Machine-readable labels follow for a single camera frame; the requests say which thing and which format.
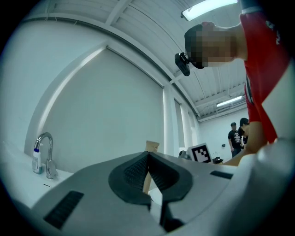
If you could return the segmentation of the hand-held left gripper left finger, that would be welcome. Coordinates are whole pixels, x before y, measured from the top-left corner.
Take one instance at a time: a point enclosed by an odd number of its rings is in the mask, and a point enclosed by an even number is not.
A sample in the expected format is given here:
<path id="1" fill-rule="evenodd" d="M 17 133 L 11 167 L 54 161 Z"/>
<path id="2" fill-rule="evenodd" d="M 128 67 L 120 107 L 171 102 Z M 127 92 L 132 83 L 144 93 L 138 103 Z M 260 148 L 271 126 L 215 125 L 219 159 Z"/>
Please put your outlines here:
<path id="1" fill-rule="evenodd" d="M 114 194 L 126 203 L 150 205 L 149 195 L 143 192 L 148 173 L 148 152 L 137 153 L 135 157 L 115 167 L 108 177 Z"/>

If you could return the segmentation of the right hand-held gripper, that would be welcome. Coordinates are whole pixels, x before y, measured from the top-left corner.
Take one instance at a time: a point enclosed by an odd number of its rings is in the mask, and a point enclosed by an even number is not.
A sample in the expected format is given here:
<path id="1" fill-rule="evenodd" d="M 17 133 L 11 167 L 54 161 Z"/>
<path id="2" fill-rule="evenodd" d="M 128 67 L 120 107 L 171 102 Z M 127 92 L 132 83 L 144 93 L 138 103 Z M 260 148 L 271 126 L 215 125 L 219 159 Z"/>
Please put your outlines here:
<path id="1" fill-rule="evenodd" d="M 191 146 L 186 151 L 181 150 L 179 152 L 179 158 L 200 163 L 212 163 L 206 143 Z"/>

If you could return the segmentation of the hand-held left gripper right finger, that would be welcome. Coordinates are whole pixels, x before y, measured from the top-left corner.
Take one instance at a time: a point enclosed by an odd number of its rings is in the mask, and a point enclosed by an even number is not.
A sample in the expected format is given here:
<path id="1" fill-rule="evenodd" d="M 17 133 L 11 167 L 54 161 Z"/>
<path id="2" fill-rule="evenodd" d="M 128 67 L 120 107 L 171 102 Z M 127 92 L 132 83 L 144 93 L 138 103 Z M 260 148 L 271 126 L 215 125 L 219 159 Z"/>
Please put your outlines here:
<path id="1" fill-rule="evenodd" d="M 186 169 L 152 152 L 148 156 L 148 170 L 162 193 L 159 224 L 166 232 L 171 232 L 184 223 L 173 217 L 169 203 L 180 201 L 186 196 L 192 188 L 193 177 Z"/>

